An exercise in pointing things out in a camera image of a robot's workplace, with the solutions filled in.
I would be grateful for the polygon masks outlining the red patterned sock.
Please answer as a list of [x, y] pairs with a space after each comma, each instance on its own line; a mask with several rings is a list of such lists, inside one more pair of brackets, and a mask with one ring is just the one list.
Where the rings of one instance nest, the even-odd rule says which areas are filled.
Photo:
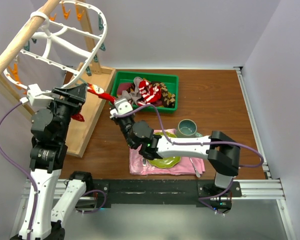
[[84, 116], [81, 115], [80, 113], [72, 115], [71, 118], [78, 122], [85, 122]]
[[105, 92], [101, 87], [99, 87], [95, 84], [88, 83], [87, 84], [87, 91], [89, 93], [92, 93], [92, 94], [98, 96], [100, 99], [109, 101], [112, 104], [116, 100], [116, 98], [114, 96], [112, 96], [109, 93]]

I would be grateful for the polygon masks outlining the red white striped sock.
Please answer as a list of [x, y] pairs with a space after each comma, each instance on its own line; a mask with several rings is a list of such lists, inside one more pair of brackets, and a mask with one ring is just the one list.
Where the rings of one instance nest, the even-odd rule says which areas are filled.
[[155, 95], [154, 88], [147, 80], [139, 84], [139, 92], [144, 99], [151, 99]]
[[142, 100], [137, 102], [138, 106], [155, 103], [162, 95], [161, 88], [158, 86], [144, 86], [140, 87], [138, 90], [142, 97]]

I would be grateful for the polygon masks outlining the brown white striped sock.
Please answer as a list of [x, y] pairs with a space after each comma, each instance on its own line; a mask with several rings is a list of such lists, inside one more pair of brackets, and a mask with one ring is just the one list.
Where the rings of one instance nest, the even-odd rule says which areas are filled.
[[139, 90], [139, 85], [143, 81], [141, 77], [135, 77], [133, 80], [133, 84], [129, 88], [129, 95], [134, 102], [137, 102], [142, 98]]
[[138, 92], [131, 91], [128, 92], [127, 90], [123, 90], [121, 95], [118, 96], [118, 99], [126, 99], [130, 104], [138, 104], [141, 95]]

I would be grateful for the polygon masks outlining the brown argyle sock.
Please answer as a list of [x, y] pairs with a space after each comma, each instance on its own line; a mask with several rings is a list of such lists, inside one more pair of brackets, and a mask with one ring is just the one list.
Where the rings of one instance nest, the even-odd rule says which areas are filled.
[[160, 88], [162, 106], [165, 108], [174, 108], [176, 105], [176, 95], [170, 93], [163, 82], [157, 83], [157, 86]]

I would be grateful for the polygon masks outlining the purple yellow striped sock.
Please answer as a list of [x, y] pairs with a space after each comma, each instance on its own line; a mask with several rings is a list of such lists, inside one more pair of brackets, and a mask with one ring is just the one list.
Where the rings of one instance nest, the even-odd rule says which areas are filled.
[[116, 90], [116, 94], [119, 96], [119, 95], [122, 95], [122, 92], [123, 91], [126, 91], [128, 90], [130, 87], [131, 87], [131, 83], [130, 82], [123, 82], [121, 83], [118, 87], [117, 87], [117, 90]]

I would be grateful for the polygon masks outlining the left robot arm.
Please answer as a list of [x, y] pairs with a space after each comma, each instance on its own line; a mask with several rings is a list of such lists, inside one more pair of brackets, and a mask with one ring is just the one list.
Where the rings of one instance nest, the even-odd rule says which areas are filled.
[[74, 115], [86, 102], [87, 85], [72, 88], [55, 87], [48, 104], [31, 117], [32, 149], [30, 151], [31, 187], [26, 214], [14, 240], [62, 240], [65, 225], [81, 196], [94, 190], [90, 173], [71, 177], [65, 192], [53, 204], [68, 147], [66, 137]]

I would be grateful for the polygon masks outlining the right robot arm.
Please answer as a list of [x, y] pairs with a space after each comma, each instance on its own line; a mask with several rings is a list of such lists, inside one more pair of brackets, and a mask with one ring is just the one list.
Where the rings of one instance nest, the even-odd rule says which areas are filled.
[[147, 160], [169, 157], [188, 157], [208, 160], [216, 171], [213, 192], [220, 197], [230, 190], [230, 183], [239, 174], [241, 148], [221, 131], [213, 131], [211, 135], [195, 138], [168, 137], [156, 135], [145, 122], [134, 121], [132, 116], [113, 116], [112, 120], [120, 130], [131, 149]]

